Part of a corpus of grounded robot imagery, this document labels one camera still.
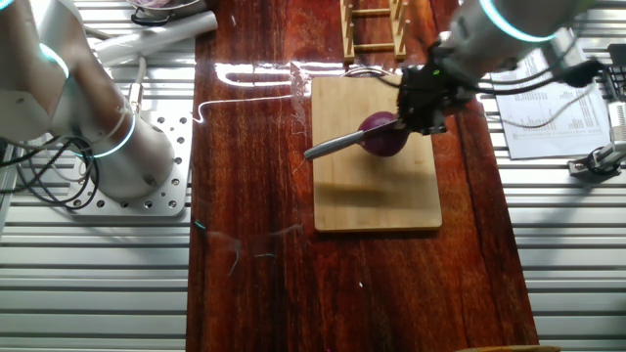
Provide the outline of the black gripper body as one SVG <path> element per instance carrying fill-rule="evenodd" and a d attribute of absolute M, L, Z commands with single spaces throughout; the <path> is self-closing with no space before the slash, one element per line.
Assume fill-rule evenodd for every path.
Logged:
<path fill-rule="evenodd" d="M 430 122 L 435 110 L 457 112 L 472 100 L 467 85 L 439 66 L 404 66 L 397 96 L 403 122 Z"/>

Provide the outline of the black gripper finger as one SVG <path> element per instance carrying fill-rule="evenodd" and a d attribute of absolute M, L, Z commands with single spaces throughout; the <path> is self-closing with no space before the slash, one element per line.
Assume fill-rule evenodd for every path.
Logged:
<path fill-rule="evenodd" d="M 411 131 L 424 136 L 447 131 L 445 115 L 442 111 L 412 114 L 405 119 L 405 124 Z"/>

